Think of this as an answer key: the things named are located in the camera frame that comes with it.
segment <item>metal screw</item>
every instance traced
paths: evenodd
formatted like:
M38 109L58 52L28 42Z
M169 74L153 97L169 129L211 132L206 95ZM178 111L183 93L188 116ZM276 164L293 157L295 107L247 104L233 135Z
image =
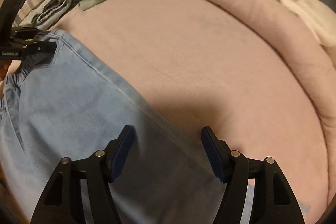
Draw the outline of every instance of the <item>metal screw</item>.
M61 159L62 164L67 164L69 161L70 161L70 159L68 157L65 157L65 158Z
M237 150L232 150L230 154L231 154L232 157L239 157L240 156L240 153Z
M273 164L273 163L275 163L275 160L274 160L273 158L271 158L271 157L267 157L267 158L266 158L266 161L267 161L269 164Z
M105 151L104 150L98 150L95 152L95 156L96 157L102 157L105 155Z

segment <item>jeans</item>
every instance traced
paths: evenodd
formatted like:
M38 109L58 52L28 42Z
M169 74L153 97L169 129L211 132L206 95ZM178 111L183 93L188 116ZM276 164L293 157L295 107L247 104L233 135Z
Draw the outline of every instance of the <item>jeans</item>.
M110 185L123 223L212 223L225 185L201 144L154 112L70 34L56 30L43 39L57 43L55 54L23 61L5 78L0 101L0 160L24 214L31 218L61 158L87 158L129 124L134 143Z

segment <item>human hand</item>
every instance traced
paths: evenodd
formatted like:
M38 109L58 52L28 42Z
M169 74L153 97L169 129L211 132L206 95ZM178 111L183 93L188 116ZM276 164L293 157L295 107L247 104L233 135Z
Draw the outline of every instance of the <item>human hand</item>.
M0 61L0 81L4 80L8 72L8 68L11 65L12 60L6 59Z

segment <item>metal bolt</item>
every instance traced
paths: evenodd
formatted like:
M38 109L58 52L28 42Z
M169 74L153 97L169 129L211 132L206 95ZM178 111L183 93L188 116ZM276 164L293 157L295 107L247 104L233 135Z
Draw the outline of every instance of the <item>metal bolt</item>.
M240 153L237 150L232 150L230 154L231 154L232 157L239 157L240 156Z
M267 157L267 158L266 158L266 161L267 161L269 164L273 164L273 163L275 163L275 160L274 160L273 158L271 158L271 157Z
M95 156L96 157L102 157L105 155L105 151L104 150L98 150L95 152Z
M70 159L68 157L65 157L65 158L61 159L62 164L67 164L69 161L70 161Z

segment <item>pink bed surface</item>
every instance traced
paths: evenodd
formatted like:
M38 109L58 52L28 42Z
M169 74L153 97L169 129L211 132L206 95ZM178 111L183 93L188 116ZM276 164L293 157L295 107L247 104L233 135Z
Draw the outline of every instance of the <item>pink bed surface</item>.
M326 209L327 149L314 106L275 50L229 13L207 0L108 0L75 7L55 28L195 141L210 125L247 157L273 156L308 224Z

